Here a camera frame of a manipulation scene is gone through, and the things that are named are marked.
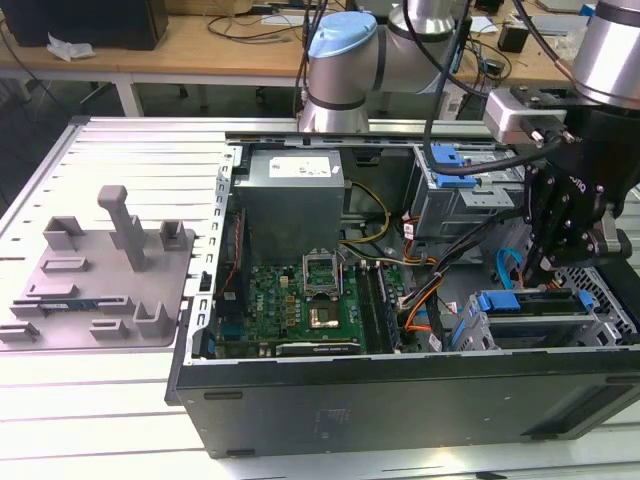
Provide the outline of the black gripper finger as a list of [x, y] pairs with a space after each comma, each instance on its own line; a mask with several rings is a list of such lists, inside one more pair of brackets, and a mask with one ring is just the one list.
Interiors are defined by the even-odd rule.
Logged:
[[554, 177], [555, 183], [546, 210], [544, 253], [536, 276], [539, 283], [532, 286], [547, 283], [553, 270], [588, 257], [587, 231], [598, 212], [591, 185], [575, 176], [548, 175]]
[[524, 222], [530, 227], [530, 246], [523, 267], [523, 279], [525, 285], [537, 285], [539, 281], [536, 276], [544, 253], [546, 210], [555, 179], [541, 167], [527, 166], [525, 173]]

